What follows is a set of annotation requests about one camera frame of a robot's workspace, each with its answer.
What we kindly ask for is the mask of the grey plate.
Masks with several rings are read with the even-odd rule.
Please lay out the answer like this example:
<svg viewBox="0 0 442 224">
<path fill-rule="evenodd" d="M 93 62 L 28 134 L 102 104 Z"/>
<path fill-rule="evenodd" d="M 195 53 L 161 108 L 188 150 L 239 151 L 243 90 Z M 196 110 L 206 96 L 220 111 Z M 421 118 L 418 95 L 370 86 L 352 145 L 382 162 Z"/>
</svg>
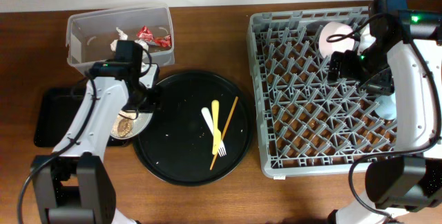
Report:
<svg viewBox="0 0 442 224">
<path fill-rule="evenodd" d="M 151 118 L 153 116 L 152 113 L 137 113 L 138 117 L 135 121 L 135 127 L 134 127 L 134 135 L 129 138 L 124 138 L 120 140 L 130 139 L 141 133 L 149 124 L 151 121 Z"/>
</svg>

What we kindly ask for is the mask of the white rice pile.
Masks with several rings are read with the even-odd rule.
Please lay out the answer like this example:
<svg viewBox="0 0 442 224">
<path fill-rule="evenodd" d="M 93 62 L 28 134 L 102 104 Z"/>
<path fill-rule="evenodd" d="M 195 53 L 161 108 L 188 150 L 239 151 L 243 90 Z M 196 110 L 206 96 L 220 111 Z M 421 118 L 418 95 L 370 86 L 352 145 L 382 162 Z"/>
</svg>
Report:
<svg viewBox="0 0 442 224">
<path fill-rule="evenodd" d="M 134 131 L 134 127 L 135 127 L 135 121 L 136 121 L 137 117 L 138 117 L 138 114 L 137 114 L 136 112 L 124 112 L 124 111 L 120 111 L 120 112 L 118 113 L 118 116 L 117 116 L 116 121 L 115 121 L 114 124 L 113 124 L 113 129 L 112 129 L 112 131 L 111 131 L 111 135 L 112 135 L 114 138 L 119 138 L 119 139 L 129 138 L 129 137 L 133 136 L 133 135 L 134 135 L 134 132 L 133 132 L 133 131 Z M 124 118 L 126 118 L 126 119 L 130 119 L 130 120 L 133 120 L 133 129 L 132 129 L 132 131 L 131 131 L 127 136 L 121 138 L 121 137 L 119 137 L 119 136 L 117 135 L 117 126 L 118 126 L 118 124 L 119 124 L 119 121 L 120 121 L 121 119 L 124 119 Z"/>
</svg>

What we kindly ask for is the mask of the brown food patty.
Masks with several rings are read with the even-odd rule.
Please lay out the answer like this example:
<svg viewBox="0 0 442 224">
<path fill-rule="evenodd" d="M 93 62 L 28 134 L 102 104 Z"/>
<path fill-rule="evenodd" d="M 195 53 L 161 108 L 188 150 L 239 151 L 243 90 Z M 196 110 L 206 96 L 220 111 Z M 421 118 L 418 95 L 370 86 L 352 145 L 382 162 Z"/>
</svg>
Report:
<svg viewBox="0 0 442 224">
<path fill-rule="evenodd" d="M 117 135 L 121 138 L 127 136 L 133 129 L 133 120 L 121 119 L 117 126 Z"/>
</svg>

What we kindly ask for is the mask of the pink bowl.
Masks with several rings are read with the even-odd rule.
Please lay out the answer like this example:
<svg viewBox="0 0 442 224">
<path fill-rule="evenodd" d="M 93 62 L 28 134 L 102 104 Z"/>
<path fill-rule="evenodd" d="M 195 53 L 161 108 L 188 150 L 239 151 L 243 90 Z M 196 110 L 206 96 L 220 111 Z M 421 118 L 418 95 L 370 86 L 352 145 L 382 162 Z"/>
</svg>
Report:
<svg viewBox="0 0 442 224">
<path fill-rule="evenodd" d="M 320 33 L 318 41 L 318 49 L 323 58 L 330 56 L 333 52 L 338 51 L 344 53 L 347 50 L 352 50 L 355 44 L 353 39 L 347 38 L 337 42 L 327 42 L 327 38 L 331 35 L 347 35 L 352 32 L 352 28 L 348 25 L 330 22 L 324 26 Z"/>
</svg>

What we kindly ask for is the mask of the light blue cup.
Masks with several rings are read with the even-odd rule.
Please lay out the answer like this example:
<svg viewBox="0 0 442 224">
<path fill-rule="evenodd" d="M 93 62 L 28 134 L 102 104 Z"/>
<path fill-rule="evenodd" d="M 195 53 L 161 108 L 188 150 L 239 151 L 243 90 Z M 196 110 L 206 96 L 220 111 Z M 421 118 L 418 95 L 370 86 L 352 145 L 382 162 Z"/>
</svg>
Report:
<svg viewBox="0 0 442 224">
<path fill-rule="evenodd" d="M 378 117 L 385 120 L 396 119 L 396 96 L 394 93 L 391 95 L 378 96 L 374 101 L 378 104 L 374 109 Z"/>
</svg>

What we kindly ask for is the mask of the red snack wrapper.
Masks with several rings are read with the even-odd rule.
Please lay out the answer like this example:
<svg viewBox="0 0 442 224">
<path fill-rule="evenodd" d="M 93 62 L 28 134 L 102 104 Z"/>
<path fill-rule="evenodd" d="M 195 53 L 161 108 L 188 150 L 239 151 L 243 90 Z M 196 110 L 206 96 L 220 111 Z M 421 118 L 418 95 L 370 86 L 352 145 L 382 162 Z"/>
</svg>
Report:
<svg viewBox="0 0 442 224">
<path fill-rule="evenodd" d="M 160 30 L 165 30 L 165 36 L 155 36 L 147 26 L 143 26 L 137 33 L 137 37 L 145 41 L 148 45 L 161 46 L 163 48 L 170 48 L 172 46 L 172 37 L 166 28 L 160 27 Z"/>
</svg>

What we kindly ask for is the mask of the white napkin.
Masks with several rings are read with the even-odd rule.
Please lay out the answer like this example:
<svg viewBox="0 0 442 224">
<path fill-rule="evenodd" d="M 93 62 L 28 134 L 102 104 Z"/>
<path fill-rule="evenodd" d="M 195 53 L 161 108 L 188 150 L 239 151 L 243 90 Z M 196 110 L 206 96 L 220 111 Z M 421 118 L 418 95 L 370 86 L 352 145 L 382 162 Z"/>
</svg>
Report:
<svg viewBox="0 0 442 224">
<path fill-rule="evenodd" d="M 123 32 L 118 27 L 116 27 L 116 31 L 118 32 L 119 39 L 113 40 L 112 43 L 110 44 L 110 49 L 111 49 L 112 52 L 116 51 L 117 42 L 119 40 L 128 40 L 128 35 L 125 32 Z M 141 45 L 143 47 L 143 49 L 145 49 L 145 51 L 143 52 L 142 58 L 143 58 L 144 62 L 147 61 L 148 60 L 148 53 L 147 52 L 149 50 L 148 44 L 144 40 L 142 40 L 142 39 L 136 39 L 135 43 Z"/>
</svg>

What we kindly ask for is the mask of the yellow plastic knife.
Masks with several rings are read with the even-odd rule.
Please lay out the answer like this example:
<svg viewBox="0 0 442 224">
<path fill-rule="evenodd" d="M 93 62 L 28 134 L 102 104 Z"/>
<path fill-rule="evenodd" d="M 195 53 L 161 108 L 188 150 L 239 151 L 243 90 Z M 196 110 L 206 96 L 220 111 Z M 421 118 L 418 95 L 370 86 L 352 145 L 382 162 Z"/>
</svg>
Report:
<svg viewBox="0 0 442 224">
<path fill-rule="evenodd" d="M 211 103 L 211 113 L 213 118 L 213 155 L 216 155 L 218 153 L 221 141 L 221 132 L 218 128 L 219 109 L 220 103 L 217 100 L 213 100 Z"/>
</svg>

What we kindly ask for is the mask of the wooden chopstick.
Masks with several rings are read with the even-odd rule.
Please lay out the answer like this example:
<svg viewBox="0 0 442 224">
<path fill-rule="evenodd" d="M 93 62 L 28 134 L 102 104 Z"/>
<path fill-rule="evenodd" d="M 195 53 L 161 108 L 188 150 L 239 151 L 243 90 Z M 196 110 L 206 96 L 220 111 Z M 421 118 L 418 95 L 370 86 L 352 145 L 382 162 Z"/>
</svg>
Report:
<svg viewBox="0 0 442 224">
<path fill-rule="evenodd" d="M 232 105 L 232 107 L 231 107 L 231 110 L 230 110 L 230 113 L 229 113 L 229 117 L 227 118 L 226 124 L 225 124 L 225 126 L 224 126 L 224 130 L 223 130 L 222 135 L 221 135 L 221 138 L 222 138 L 222 139 L 224 139 L 224 137 L 225 137 L 225 135 L 226 135 L 226 132 L 227 132 L 227 129 L 228 129 L 228 127 L 229 127 L 230 121 L 231 121 L 231 119 L 232 119 L 232 116 L 233 116 L 234 110 L 235 110 L 235 108 L 236 108 L 236 104 L 237 104 L 237 102 L 238 102 L 238 96 L 235 97 L 235 100 L 234 100 L 233 105 Z M 213 169 L 213 166 L 214 166 L 214 164 L 215 164 L 216 158 L 218 157 L 218 154 L 219 154 L 219 153 L 220 153 L 220 152 L 217 152 L 217 154 L 214 155 L 213 160 L 212 160 L 212 163 L 211 163 L 211 166 L 210 166 L 210 170 Z"/>
</svg>

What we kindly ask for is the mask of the white plastic fork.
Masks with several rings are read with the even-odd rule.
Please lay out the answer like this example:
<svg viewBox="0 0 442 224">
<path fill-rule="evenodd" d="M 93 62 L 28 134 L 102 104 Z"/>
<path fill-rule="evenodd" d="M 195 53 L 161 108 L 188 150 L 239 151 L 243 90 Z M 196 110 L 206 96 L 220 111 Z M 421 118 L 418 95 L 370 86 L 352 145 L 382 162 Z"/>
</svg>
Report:
<svg viewBox="0 0 442 224">
<path fill-rule="evenodd" d="M 208 126 L 209 130 L 211 133 L 213 133 L 213 119 L 211 117 L 211 113 L 210 110 L 207 107 L 203 107 L 201 109 L 201 114 L 206 122 L 206 125 Z M 227 154 L 226 149 L 225 149 L 225 145 L 223 140 L 220 141 L 220 146 L 218 148 L 218 155 L 220 157 L 223 157 Z"/>
</svg>

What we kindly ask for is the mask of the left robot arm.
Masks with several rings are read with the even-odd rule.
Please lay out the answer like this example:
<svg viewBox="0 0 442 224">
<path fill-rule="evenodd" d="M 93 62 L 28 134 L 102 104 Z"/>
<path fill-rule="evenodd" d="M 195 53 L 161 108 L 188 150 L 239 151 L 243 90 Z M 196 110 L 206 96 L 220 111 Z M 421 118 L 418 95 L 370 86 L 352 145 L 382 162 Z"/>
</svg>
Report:
<svg viewBox="0 0 442 224">
<path fill-rule="evenodd" d="M 36 156 L 26 179 L 42 223 L 132 223 L 116 207 L 104 153 L 121 110 L 151 114 L 157 64 L 97 62 L 81 106 L 50 155 Z"/>
</svg>

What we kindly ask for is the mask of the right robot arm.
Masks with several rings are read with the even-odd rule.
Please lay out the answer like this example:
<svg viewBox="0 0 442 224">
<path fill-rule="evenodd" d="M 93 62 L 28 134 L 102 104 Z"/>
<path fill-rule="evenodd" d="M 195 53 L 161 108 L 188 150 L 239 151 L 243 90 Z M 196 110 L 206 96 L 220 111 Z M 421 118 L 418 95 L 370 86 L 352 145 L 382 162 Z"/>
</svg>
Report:
<svg viewBox="0 0 442 224">
<path fill-rule="evenodd" d="M 327 78 L 356 80 L 381 97 L 381 117 L 398 122 L 396 145 L 382 161 L 368 156 L 365 191 L 329 215 L 330 223 L 393 223 L 441 204 L 441 16 L 371 9 L 357 29 L 336 21 L 320 33 Z"/>
</svg>

